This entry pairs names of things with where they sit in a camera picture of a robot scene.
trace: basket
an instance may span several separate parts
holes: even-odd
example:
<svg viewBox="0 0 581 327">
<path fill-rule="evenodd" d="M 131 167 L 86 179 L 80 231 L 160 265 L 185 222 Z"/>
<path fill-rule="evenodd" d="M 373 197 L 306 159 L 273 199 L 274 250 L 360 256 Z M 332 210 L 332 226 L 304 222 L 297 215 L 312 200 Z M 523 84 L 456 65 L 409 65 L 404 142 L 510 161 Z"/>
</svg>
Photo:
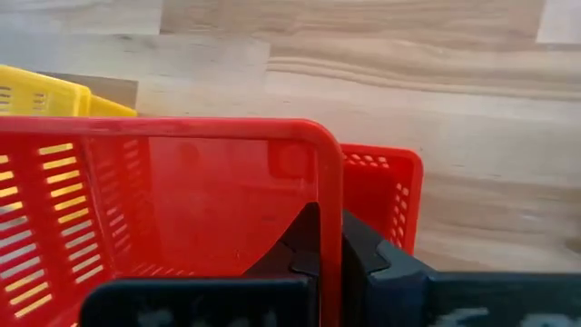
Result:
<svg viewBox="0 0 581 327">
<path fill-rule="evenodd" d="M 418 157 L 349 144 L 341 158 L 311 122 L 8 116 L 0 137 L 5 326 L 72 326 L 114 278 L 241 275 L 310 202 L 322 326 L 339 326 L 342 202 L 413 248 Z"/>
<path fill-rule="evenodd" d="M 136 116 L 83 85 L 0 65 L 0 115 Z"/>
</svg>

